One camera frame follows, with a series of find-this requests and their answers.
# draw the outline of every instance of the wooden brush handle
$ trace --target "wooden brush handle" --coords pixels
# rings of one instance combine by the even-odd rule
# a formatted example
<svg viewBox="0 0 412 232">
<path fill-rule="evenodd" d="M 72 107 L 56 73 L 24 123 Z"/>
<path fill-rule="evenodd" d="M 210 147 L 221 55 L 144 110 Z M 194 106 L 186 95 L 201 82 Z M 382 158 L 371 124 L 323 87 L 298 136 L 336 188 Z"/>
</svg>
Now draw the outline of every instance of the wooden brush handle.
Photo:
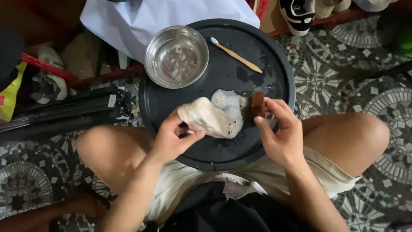
<svg viewBox="0 0 412 232">
<path fill-rule="evenodd" d="M 238 54 L 234 53 L 233 51 L 223 47 L 221 44 L 218 44 L 218 47 L 222 48 L 225 52 L 227 52 L 233 58 L 235 58 L 235 59 L 239 60 L 240 62 L 244 63 L 247 67 L 249 67 L 253 71 L 256 71 L 258 73 L 262 73 L 262 70 L 260 70 L 260 68 L 258 68 L 256 65 L 250 63 L 249 61 L 243 59 L 242 57 L 240 57 Z"/>
</svg>

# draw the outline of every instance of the black round tray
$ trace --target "black round tray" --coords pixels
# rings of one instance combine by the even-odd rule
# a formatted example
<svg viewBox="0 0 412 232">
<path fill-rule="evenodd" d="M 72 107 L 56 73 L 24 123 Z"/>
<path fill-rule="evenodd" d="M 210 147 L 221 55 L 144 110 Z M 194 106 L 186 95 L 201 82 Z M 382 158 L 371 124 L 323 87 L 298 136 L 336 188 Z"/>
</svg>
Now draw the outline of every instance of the black round tray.
<svg viewBox="0 0 412 232">
<path fill-rule="evenodd" d="M 207 19 L 188 25 L 207 41 L 209 63 L 204 74 L 193 84 L 181 89 L 166 89 L 148 77 L 140 81 L 139 106 L 143 123 L 156 136 L 162 121 L 178 106 L 198 97 L 211 98 L 217 89 L 234 90 L 250 97 L 259 87 L 265 96 L 283 99 L 293 109 L 295 82 L 282 48 L 261 30 L 236 20 Z M 214 46 L 210 38 L 258 66 L 257 73 Z M 253 119 L 244 122 L 233 139 L 206 136 L 191 146 L 177 160 L 203 170 L 229 170 L 258 160 L 265 154 Z"/>
</svg>

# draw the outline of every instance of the beige shorts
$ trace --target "beige shorts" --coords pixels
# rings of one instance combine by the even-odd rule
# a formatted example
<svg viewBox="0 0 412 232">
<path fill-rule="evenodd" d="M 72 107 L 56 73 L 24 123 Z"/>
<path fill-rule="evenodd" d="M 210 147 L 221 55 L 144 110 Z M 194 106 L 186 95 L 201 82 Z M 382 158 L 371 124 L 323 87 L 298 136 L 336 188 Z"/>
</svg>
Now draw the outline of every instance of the beige shorts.
<svg viewBox="0 0 412 232">
<path fill-rule="evenodd" d="M 360 177 L 352 177 L 315 150 L 303 147 L 306 162 L 330 198 L 350 190 Z M 230 181 L 250 185 L 258 192 L 289 202 L 290 193 L 284 169 L 267 155 L 235 170 L 211 172 L 197 170 L 178 161 L 166 163 L 160 172 L 145 221 L 162 225 L 184 195 L 196 185 L 210 181 Z"/>
</svg>

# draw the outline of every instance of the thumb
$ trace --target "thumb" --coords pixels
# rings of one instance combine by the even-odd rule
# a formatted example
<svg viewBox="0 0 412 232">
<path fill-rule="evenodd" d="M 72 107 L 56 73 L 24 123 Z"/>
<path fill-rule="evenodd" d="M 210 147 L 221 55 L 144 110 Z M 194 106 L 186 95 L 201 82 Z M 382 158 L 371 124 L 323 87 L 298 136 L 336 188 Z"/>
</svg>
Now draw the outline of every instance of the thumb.
<svg viewBox="0 0 412 232">
<path fill-rule="evenodd" d="M 272 129 L 270 128 L 269 124 L 267 123 L 266 119 L 261 116 L 257 116 L 253 119 L 255 124 L 260 130 L 260 136 L 262 137 L 262 141 L 265 141 L 274 136 Z"/>
<path fill-rule="evenodd" d="M 188 149 L 190 146 L 192 146 L 194 143 L 197 141 L 203 139 L 205 137 L 205 132 L 204 131 L 196 131 L 193 134 L 190 134 L 189 136 L 184 137 L 183 139 L 180 139 L 183 142 L 183 146 L 185 149 Z"/>
</svg>

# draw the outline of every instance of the hand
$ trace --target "hand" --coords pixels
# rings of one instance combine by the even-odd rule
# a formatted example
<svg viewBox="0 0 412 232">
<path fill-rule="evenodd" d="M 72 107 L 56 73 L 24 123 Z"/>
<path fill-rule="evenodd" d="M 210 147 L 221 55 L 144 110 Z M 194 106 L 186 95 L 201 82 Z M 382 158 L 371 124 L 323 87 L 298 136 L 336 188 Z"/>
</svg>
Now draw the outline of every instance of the hand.
<svg viewBox="0 0 412 232">
<path fill-rule="evenodd" d="M 266 119 L 255 117 L 263 147 L 273 161 L 290 171 L 294 163 L 304 161 L 302 123 L 283 100 L 265 97 L 264 104 L 278 119 L 279 131 L 273 133 Z"/>
<path fill-rule="evenodd" d="M 163 165 L 168 161 L 176 159 L 205 136 L 204 131 L 196 131 L 180 139 L 178 136 L 184 133 L 179 128 L 179 124 L 182 122 L 177 114 L 177 109 L 163 121 L 154 140 L 153 147 L 148 154 L 150 159 Z"/>
</svg>

